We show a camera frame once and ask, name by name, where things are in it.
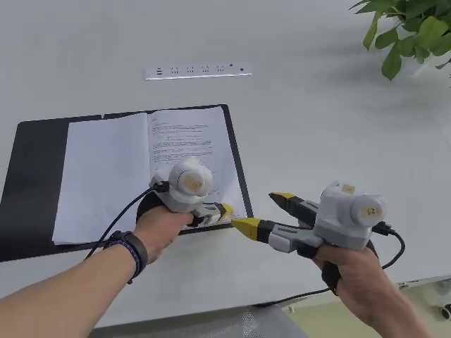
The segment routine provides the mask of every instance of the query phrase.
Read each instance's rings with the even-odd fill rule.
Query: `plant leaf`
[[[435,6],[435,1],[410,0],[406,6],[406,19],[411,20]]]
[[[430,49],[447,30],[448,25],[445,22],[430,16],[420,26],[417,44],[422,48]]]
[[[398,40],[397,38],[397,31],[396,31],[396,27],[388,30],[387,32],[379,35],[376,39],[376,41],[374,42],[374,46],[377,49],[383,49],[386,48],[387,46],[390,46],[391,44],[394,44],[396,41]]]
[[[395,0],[373,0],[359,9],[356,14],[360,13],[370,13],[375,11],[386,11],[391,6],[395,5]]]
[[[360,6],[360,5],[366,4],[367,2],[370,2],[370,1],[371,1],[371,0],[362,0],[362,1],[359,1],[359,2],[357,2],[355,5],[353,5],[353,7],[351,7],[350,10],[353,9],[353,8],[356,8],[356,7]]]
[[[451,33],[443,35],[431,47],[431,53],[435,56],[442,56],[451,50]]]
[[[390,81],[398,74],[401,70],[402,60],[401,55],[398,51],[397,44],[395,44],[390,53],[388,53],[382,65],[382,74]]]
[[[427,49],[415,46],[415,58],[418,63],[423,64],[424,61],[431,55]]]
[[[402,56],[411,57],[415,55],[415,36],[411,35],[397,43]]]
[[[364,38],[364,46],[369,50],[369,47],[373,43],[374,37],[376,36],[376,32],[378,30],[378,20],[382,16],[381,12],[375,12],[373,17],[373,22],[371,26],[369,26],[368,32]]]
[[[437,69],[442,69],[443,67],[445,67],[448,63],[451,63],[451,59],[446,61],[445,63],[442,63],[441,65],[437,65],[436,68]]]
[[[448,27],[451,27],[451,12],[449,12],[447,15],[440,16],[438,19],[441,21],[445,21]]]
[[[435,6],[435,17],[447,13],[451,8],[451,4],[448,0],[435,0],[435,2],[437,3]]]
[[[402,26],[408,32],[418,32],[421,26],[421,18],[415,18],[407,21],[405,25]]]

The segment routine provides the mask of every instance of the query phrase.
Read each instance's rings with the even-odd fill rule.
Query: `wrist strap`
[[[106,241],[104,245],[104,250],[110,246],[120,244],[124,246],[132,255],[136,263],[135,273],[132,278],[128,281],[128,284],[132,284],[132,280],[138,276],[147,265],[147,250],[144,244],[136,237],[132,232],[120,232],[115,231]]]

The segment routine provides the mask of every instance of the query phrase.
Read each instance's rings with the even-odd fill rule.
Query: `paper document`
[[[221,107],[157,111],[149,119],[151,171],[167,176],[182,158],[195,156],[213,174],[214,188],[206,201],[227,203],[233,207],[234,217],[246,217]]]
[[[70,123],[52,240],[97,241],[149,184],[147,114]],[[116,223],[135,228],[137,205]]]
[[[97,241],[156,170],[165,177],[186,156],[196,156],[213,173],[207,201],[230,204],[235,217],[246,217],[221,107],[71,123],[53,241]],[[111,233],[135,228],[138,204]]]

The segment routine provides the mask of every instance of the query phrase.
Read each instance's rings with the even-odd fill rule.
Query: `white table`
[[[317,200],[334,179],[389,201],[406,254],[393,282],[451,275],[451,89],[447,73],[389,83],[351,0],[16,0],[0,12],[0,168],[16,125],[225,103],[254,213],[294,224],[268,197]],[[145,66],[250,61],[251,77],[145,82]],[[382,261],[395,239],[374,237]],[[0,297],[86,253],[0,263]],[[272,301],[323,287],[306,259],[234,229],[179,237],[99,326]]]

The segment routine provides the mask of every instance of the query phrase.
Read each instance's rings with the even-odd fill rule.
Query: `power strip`
[[[173,65],[171,67],[154,67],[144,70],[144,79],[146,81],[249,75],[252,75],[251,66],[249,63],[243,62]]]

